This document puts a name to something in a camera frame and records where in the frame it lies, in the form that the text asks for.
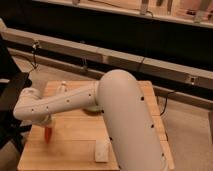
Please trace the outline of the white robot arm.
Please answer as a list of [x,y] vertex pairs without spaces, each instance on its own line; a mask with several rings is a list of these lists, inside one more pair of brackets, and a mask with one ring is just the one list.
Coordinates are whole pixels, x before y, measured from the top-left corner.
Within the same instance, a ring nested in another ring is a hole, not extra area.
[[145,94],[127,71],[111,70],[87,86],[47,98],[25,88],[13,116],[40,122],[51,114],[93,106],[102,110],[120,171],[168,171]]

